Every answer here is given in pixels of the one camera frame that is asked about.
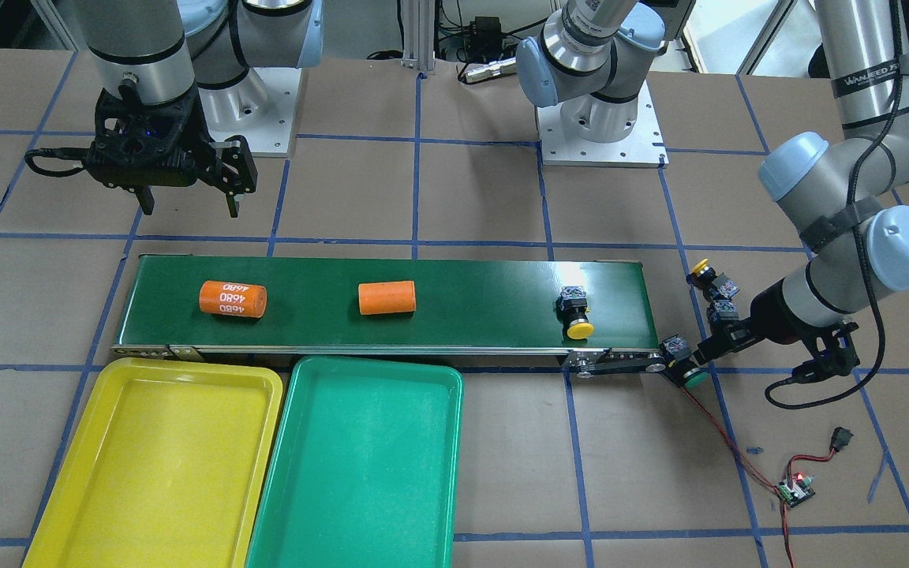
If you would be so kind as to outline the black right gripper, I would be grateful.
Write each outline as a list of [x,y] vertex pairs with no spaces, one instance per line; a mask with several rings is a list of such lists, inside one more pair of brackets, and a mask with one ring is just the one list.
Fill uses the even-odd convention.
[[84,159],[95,180],[136,193],[142,215],[152,215],[152,186],[189,187],[196,182],[225,195],[232,219],[241,215],[242,195],[256,191],[257,168],[241,134],[213,140],[199,89],[148,106],[140,90],[123,80],[119,94],[102,90],[95,107],[95,136]]

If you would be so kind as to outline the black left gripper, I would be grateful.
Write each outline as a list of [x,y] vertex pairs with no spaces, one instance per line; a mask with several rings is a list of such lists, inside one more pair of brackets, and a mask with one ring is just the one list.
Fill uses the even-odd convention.
[[703,366],[729,353],[742,352],[757,345],[758,338],[764,338],[780,345],[801,342],[808,349],[811,359],[794,367],[789,383],[818,383],[851,374],[861,363],[851,337],[858,324],[815,327],[805,323],[787,306],[783,284],[780,280],[755,296],[749,319],[713,330],[711,337],[700,342],[693,352],[696,364]]

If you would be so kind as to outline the robot left arm silver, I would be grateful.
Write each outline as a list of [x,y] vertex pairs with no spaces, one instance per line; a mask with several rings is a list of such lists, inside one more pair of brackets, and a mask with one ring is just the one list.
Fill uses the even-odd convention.
[[[816,4],[844,138],[805,132],[769,152],[762,187],[812,259],[762,291],[742,319],[732,283],[701,263],[689,282],[709,302],[712,334],[696,348],[660,343],[652,371],[697,383],[702,366],[758,342],[801,344],[810,358],[792,383],[847,376],[859,364],[851,317],[909,289],[909,206],[880,196],[909,183],[909,44],[897,1]],[[660,15],[635,1],[569,1],[516,47],[520,86],[538,108],[560,107],[581,136],[629,133],[636,97],[664,39]]]

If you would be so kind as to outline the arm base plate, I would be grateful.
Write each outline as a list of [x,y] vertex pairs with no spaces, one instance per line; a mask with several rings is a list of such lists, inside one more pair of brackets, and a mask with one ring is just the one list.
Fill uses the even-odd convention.
[[243,136],[256,157],[291,155],[304,71],[252,68],[237,85],[199,88],[210,136],[222,143]]
[[670,164],[647,82],[631,101],[578,97],[537,108],[535,121],[546,166],[664,168]]

